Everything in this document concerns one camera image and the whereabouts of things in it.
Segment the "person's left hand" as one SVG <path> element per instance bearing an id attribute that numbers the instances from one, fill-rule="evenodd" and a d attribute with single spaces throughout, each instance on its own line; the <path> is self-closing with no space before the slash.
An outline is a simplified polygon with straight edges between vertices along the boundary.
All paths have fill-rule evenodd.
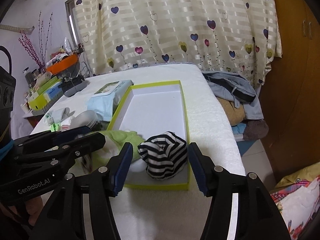
<path id="1" fill-rule="evenodd" d="M 4 206 L 1 204 L 1 211 L 7 217 L 10 217 L 16 222 L 23 223 L 25 225 L 34 226 L 42 209 L 43 209 L 43 200 L 42 197 L 36 197 L 31 200 L 25 202 L 25 211 L 27 211 L 27 219 L 28 221 L 25 222 L 22 218 L 20 213 L 17 211 L 15 206 Z"/>

